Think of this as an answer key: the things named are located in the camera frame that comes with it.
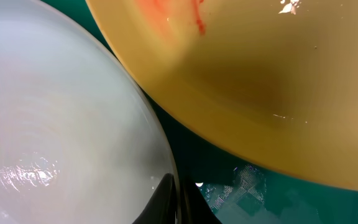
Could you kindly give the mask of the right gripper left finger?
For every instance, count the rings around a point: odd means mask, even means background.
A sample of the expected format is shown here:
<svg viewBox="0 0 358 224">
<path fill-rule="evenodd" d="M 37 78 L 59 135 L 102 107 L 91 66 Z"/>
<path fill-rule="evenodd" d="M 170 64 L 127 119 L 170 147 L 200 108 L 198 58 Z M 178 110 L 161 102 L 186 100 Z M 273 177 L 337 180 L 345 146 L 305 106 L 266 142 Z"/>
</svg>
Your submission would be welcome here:
<svg viewBox="0 0 358 224">
<path fill-rule="evenodd" d="M 175 224 L 177 196 L 173 174 L 165 174 L 133 224 Z"/>
</svg>

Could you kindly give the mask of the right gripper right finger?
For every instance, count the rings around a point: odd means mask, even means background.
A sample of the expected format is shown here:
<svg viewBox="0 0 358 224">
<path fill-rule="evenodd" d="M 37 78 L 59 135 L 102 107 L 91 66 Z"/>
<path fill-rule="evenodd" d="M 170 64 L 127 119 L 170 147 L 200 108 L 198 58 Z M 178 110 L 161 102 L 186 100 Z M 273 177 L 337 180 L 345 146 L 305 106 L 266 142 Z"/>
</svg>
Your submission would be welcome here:
<svg viewBox="0 0 358 224">
<path fill-rule="evenodd" d="M 182 224 L 221 224 L 190 177 L 180 184 L 180 208 Z"/>
</svg>

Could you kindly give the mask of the light blue plate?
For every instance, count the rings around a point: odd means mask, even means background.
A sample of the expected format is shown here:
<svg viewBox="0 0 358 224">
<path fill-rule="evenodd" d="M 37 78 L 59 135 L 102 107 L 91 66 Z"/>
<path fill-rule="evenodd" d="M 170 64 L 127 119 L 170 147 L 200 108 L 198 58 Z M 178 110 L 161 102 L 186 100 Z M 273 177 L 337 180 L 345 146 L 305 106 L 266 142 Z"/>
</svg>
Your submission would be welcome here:
<svg viewBox="0 0 358 224">
<path fill-rule="evenodd" d="M 0 223 L 133 223 L 176 167 L 149 102 L 89 32 L 0 1 Z"/>
</svg>

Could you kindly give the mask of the yellow plate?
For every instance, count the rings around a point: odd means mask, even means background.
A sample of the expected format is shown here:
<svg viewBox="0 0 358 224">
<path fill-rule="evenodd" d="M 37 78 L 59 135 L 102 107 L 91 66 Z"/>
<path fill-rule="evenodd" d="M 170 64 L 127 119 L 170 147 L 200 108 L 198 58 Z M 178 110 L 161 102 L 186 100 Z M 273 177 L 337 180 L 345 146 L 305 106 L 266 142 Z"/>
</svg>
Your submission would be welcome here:
<svg viewBox="0 0 358 224">
<path fill-rule="evenodd" d="M 188 129 L 259 166 L 358 190 L 358 0 L 92 0 L 106 42 Z"/>
</svg>

